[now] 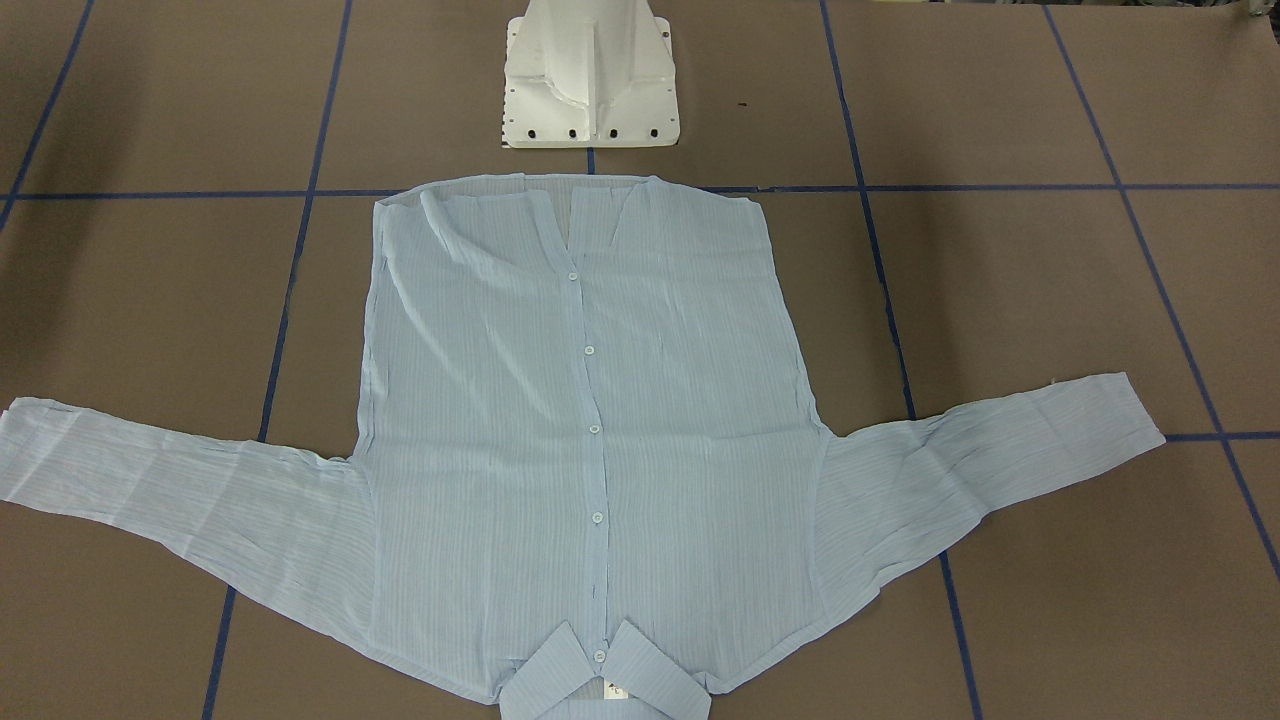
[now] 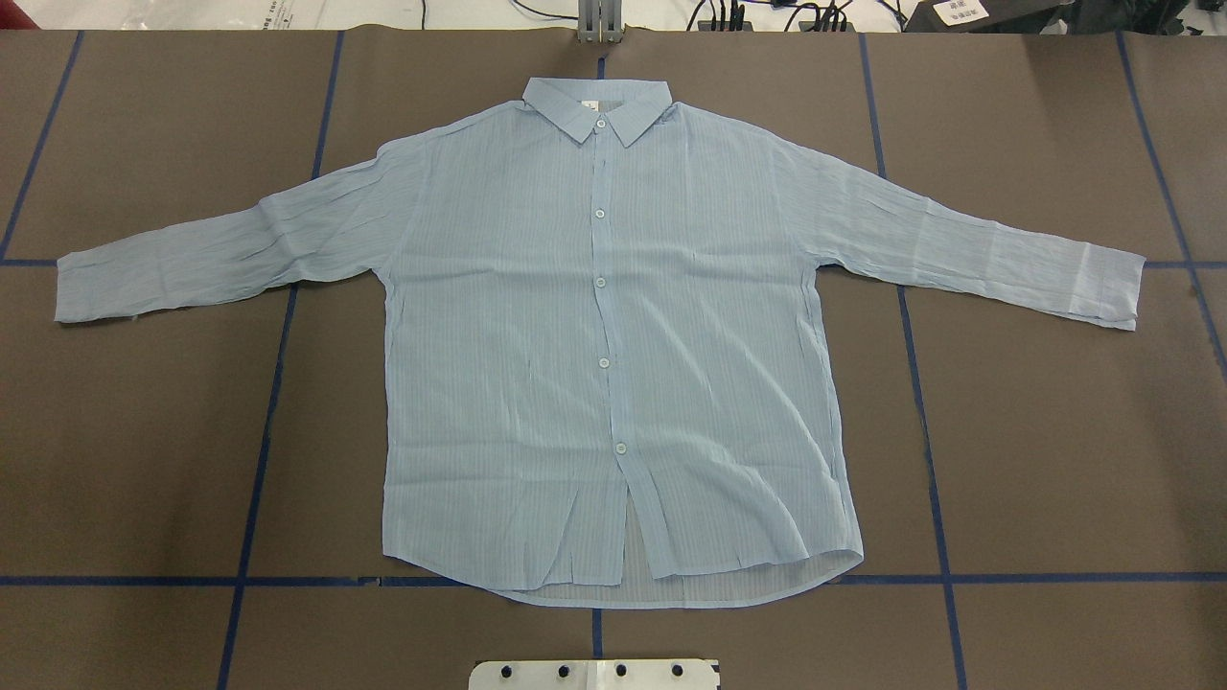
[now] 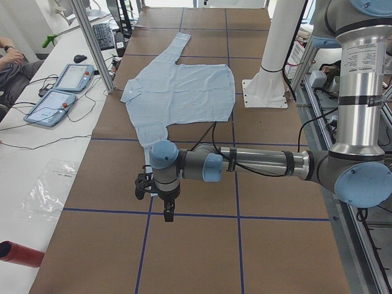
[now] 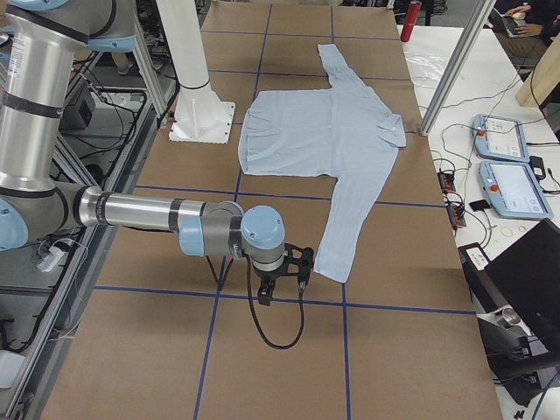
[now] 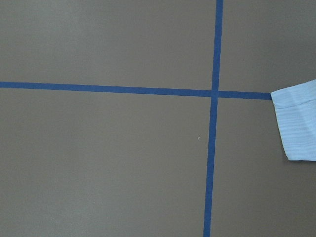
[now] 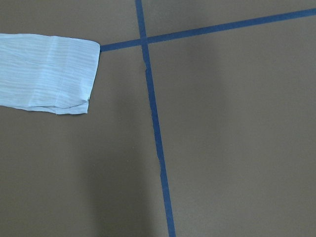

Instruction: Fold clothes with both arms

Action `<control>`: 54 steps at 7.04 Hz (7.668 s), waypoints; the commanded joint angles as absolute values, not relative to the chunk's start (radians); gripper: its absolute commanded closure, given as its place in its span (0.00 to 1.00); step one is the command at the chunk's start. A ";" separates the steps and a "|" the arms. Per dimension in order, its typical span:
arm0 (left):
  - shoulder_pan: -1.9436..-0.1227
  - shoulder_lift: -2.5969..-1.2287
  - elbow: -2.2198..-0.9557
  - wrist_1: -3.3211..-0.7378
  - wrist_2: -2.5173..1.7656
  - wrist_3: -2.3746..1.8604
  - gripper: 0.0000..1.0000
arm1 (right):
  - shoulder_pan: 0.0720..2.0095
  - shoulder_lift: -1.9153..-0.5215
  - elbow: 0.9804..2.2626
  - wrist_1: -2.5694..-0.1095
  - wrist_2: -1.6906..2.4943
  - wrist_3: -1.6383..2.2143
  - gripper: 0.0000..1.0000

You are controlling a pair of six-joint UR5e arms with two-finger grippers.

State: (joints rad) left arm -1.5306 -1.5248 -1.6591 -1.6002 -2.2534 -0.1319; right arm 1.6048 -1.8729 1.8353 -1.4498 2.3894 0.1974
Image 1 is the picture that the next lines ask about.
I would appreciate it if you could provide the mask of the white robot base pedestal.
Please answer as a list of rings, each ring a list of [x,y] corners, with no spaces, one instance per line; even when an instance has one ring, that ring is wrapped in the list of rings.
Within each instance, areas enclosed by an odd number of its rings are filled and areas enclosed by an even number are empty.
[[[646,1],[531,1],[506,27],[508,149],[649,149],[681,136],[669,22]]]

